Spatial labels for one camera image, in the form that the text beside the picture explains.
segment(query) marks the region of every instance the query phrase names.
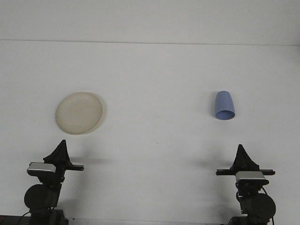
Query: upside-down cup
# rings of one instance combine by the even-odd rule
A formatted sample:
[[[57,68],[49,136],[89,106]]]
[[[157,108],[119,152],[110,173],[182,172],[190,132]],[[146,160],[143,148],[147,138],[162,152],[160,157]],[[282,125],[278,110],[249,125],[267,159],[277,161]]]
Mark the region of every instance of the upside-down cup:
[[[215,102],[215,116],[219,120],[230,120],[235,116],[233,100],[228,91],[219,91]]]

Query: plate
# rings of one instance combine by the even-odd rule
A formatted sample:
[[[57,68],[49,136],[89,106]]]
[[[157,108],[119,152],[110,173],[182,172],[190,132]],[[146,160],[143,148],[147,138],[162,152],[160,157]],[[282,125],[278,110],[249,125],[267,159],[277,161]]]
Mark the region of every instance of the plate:
[[[79,135],[94,129],[102,114],[102,103],[95,94],[77,92],[61,101],[56,109],[55,120],[63,131]]]

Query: cup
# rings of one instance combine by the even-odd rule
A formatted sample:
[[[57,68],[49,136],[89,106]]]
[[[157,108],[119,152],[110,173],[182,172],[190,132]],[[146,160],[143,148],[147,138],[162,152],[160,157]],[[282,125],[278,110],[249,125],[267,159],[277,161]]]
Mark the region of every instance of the cup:
[[[215,116],[219,120],[230,120],[235,116],[233,100],[228,91],[219,91],[215,102]]]

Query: cable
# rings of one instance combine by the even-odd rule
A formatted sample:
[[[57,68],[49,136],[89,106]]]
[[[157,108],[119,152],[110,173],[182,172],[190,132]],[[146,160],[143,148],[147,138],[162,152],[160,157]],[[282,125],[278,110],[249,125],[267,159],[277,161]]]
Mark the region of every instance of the cable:
[[[232,221],[232,218],[229,220],[228,225],[230,225],[231,221]]]
[[[263,187],[262,187],[262,190],[265,192],[265,194],[266,194],[267,196],[269,196],[269,195],[267,194],[266,190],[265,190]]]
[[[30,212],[26,212],[25,214],[23,214],[23,215],[20,217],[20,219],[19,219],[17,225],[20,225],[20,222],[21,222],[22,218],[23,218],[26,214],[28,214],[28,213],[30,213]]]

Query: black mount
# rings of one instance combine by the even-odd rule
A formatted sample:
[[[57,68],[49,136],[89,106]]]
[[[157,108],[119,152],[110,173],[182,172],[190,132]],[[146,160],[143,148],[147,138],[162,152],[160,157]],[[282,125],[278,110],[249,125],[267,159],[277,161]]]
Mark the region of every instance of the black mount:
[[[30,176],[38,177],[42,184],[30,187],[24,197],[30,209],[29,225],[68,225],[63,210],[55,210],[60,196],[66,170],[83,171],[83,165],[70,162],[66,140],[44,159],[44,163],[31,163],[27,169]]]
[[[266,193],[259,193],[263,185],[269,183],[264,175],[274,175],[273,170],[261,170],[251,160],[241,144],[230,169],[217,169],[216,175],[234,175],[238,189],[236,198],[240,203],[241,213],[246,217],[232,217],[228,225],[267,225],[275,215],[276,206]]]

